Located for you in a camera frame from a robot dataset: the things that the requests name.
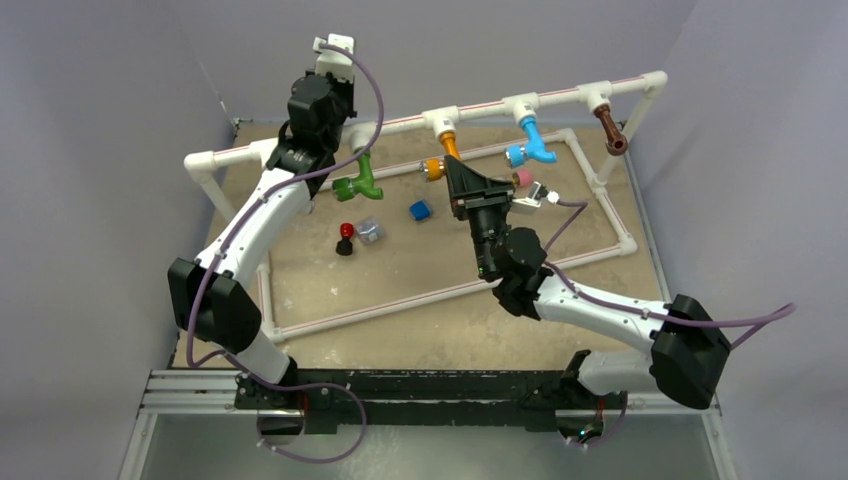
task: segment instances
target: wall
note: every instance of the wall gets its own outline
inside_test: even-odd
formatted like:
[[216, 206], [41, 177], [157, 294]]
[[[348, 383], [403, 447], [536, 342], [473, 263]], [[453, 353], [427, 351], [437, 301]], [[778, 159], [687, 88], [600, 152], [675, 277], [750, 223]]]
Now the wall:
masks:
[[182, 158], [229, 140], [164, 1], [4, 2], [0, 477], [117, 477], [211, 213]]
[[848, 471], [846, 22], [844, 2], [700, 0], [633, 146], [674, 291], [719, 318], [798, 304], [720, 384], [744, 478]]
[[[229, 113], [281, 120], [289, 87], [314, 64], [315, 36], [356, 39], [391, 118], [656, 70], [695, 0], [543, 0], [532, 8], [512, 0], [173, 4]], [[364, 79], [360, 85], [360, 113], [374, 118], [373, 95]], [[615, 111], [626, 116], [635, 100], [617, 101]], [[593, 120], [582, 106], [542, 114]]]

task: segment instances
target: brown valve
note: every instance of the brown valve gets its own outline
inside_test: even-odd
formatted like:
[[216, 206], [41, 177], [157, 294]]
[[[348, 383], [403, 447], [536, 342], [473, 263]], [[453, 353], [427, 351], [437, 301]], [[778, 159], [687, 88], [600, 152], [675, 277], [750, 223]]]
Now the brown valve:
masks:
[[615, 157], [624, 155], [628, 146], [627, 137], [618, 130], [618, 126], [609, 113], [609, 105], [601, 105], [592, 113], [601, 121], [601, 126], [607, 134], [607, 152]]

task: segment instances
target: red knob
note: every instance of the red knob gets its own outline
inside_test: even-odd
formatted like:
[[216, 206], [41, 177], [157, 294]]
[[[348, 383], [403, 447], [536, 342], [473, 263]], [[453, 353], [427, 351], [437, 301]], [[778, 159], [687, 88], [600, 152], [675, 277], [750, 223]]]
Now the red knob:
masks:
[[352, 238], [353, 237], [353, 225], [350, 223], [343, 223], [342, 227], [339, 229], [342, 234], [342, 238]]

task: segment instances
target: blue faucet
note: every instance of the blue faucet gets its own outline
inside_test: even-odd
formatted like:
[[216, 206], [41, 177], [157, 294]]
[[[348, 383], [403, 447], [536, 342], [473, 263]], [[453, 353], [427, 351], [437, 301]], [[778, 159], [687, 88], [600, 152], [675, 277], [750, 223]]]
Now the blue faucet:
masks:
[[506, 161], [511, 168], [524, 165], [528, 158], [542, 163], [556, 163], [556, 152], [545, 150], [545, 142], [536, 128], [536, 117], [528, 115], [518, 124], [527, 134], [525, 145], [513, 145], [506, 149]]

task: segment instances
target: green faucet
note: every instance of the green faucet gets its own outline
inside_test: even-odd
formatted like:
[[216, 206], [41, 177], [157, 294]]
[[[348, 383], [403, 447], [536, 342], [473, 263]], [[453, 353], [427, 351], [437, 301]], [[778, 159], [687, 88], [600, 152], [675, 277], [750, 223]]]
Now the green faucet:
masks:
[[365, 152], [357, 162], [359, 163], [359, 175], [355, 178], [345, 177], [333, 180], [333, 195], [335, 195], [336, 200], [346, 202], [355, 197], [357, 193], [361, 193], [371, 200], [382, 200], [383, 189], [374, 186], [374, 173], [371, 171], [371, 152]]

